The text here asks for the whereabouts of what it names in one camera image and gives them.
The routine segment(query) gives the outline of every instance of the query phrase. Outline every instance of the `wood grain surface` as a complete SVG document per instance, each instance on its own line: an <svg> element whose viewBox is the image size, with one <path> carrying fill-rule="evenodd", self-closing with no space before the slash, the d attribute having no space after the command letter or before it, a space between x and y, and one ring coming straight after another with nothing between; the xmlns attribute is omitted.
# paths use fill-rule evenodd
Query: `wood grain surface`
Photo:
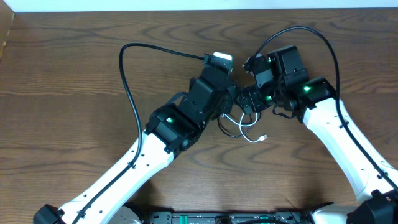
<svg viewBox="0 0 398 224"><path fill-rule="evenodd" d="M59 207L75 198L136 140L119 77L121 46L226 52L234 55L233 78L249 85L244 61L270 35L294 25L330 40L347 110L397 167L398 9L17 14L0 64L0 223L31 223L45 203ZM311 77L335 82L331 56L312 34L284 34L265 51L289 44L298 46ZM124 63L143 125L203 68L142 48L129 49ZM212 122L131 200L194 211L356 204L347 178L304 125L265 111L249 135L264 133L267 141L249 144L226 137Z"/></svg>

